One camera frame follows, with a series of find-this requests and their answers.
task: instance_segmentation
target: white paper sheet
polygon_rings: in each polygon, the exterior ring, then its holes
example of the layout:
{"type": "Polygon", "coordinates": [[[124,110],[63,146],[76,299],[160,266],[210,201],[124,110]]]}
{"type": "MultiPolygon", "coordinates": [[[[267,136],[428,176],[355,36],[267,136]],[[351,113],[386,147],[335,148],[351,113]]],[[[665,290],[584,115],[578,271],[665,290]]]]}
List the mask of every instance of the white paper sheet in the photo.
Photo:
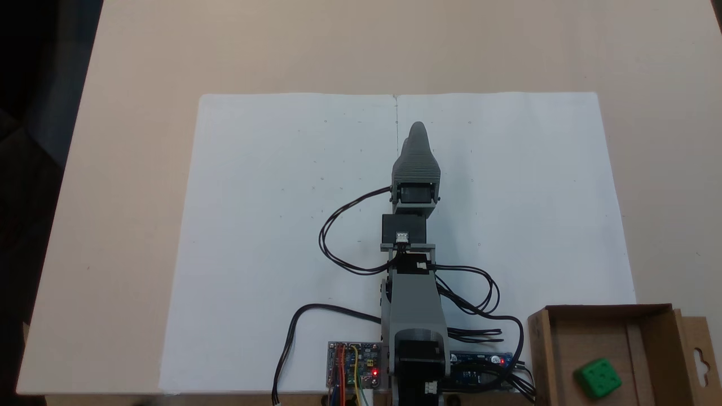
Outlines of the white paper sheet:
{"type": "MultiPolygon", "coordinates": [[[[391,182],[411,124],[426,124],[442,169],[428,221],[441,264],[492,274],[499,314],[547,304],[634,303],[622,219],[593,93],[205,95],[199,105],[159,386],[265,392],[291,315],[320,302],[380,314],[383,275],[359,277],[318,249],[326,218],[391,182]]],[[[386,196],[331,229],[331,250],[375,266],[386,196]]],[[[473,275],[443,273],[470,298],[473,275]]],[[[444,300],[447,324],[501,328],[444,300]]],[[[282,392],[325,390],[329,340],[376,341],[380,327],[326,311],[302,316],[282,392]]],[[[529,359],[529,339],[522,359],[529,359]]]]}

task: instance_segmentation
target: cardboard box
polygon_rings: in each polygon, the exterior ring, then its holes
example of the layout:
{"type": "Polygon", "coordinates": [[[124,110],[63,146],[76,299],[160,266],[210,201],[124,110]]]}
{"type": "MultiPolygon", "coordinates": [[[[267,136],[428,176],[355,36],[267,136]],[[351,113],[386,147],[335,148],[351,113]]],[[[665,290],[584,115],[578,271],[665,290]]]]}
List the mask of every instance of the cardboard box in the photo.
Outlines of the cardboard box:
{"type": "Polygon", "coordinates": [[[547,306],[529,317],[529,337],[537,405],[722,405],[707,320],[682,317],[671,304],[547,306]],[[695,349],[709,366],[705,387],[695,349]],[[572,373],[603,357],[622,386],[594,401],[572,373]]]}

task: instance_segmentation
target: green cube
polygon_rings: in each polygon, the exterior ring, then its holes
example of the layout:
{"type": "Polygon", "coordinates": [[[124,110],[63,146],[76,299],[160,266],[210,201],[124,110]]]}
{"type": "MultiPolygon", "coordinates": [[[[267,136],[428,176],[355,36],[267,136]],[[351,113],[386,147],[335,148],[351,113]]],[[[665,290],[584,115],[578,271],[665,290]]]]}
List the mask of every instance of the green cube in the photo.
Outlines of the green cube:
{"type": "Polygon", "coordinates": [[[574,379],[591,399],[599,399],[622,385],[609,360],[599,358],[574,371],[574,379]]]}

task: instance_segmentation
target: beige table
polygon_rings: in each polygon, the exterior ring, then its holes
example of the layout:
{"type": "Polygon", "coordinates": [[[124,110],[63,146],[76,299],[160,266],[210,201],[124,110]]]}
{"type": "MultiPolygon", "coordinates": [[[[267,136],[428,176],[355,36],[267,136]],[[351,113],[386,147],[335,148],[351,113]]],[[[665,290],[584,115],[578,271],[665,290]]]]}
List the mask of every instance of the beige table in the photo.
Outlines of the beige table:
{"type": "Polygon", "coordinates": [[[710,0],[106,0],[19,392],[158,391],[204,93],[503,91],[599,93],[638,300],[722,354],[710,0]]]}

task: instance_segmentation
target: blue circuit board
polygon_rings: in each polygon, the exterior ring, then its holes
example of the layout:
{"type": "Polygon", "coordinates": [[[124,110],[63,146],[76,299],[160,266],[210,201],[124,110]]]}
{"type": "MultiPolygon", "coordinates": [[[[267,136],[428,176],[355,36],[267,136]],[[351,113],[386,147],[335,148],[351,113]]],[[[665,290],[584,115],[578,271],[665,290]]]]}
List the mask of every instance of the blue circuit board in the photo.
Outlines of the blue circuit board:
{"type": "Polygon", "coordinates": [[[347,392],[354,389],[354,372],[358,370],[359,389],[374,389],[381,383],[380,342],[329,342],[326,358],[326,386],[338,386],[339,348],[343,351],[344,375],[347,392]],[[359,359],[356,364],[356,348],[359,359]]]}
{"type": "MultiPolygon", "coordinates": [[[[454,386],[465,388],[473,388],[474,386],[488,384],[496,379],[495,375],[476,371],[462,371],[461,369],[454,368],[454,366],[478,365],[485,362],[495,363],[499,366],[507,366],[511,363],[513,356],[514,354],[512,353],[474,353],[467,351],[451,351],[451,375],[445,380],[453,383],[454,386]]],[[[502,382],[497,388],[497,390],[512,389],[513,386],[507,382],[502,382]]]]}

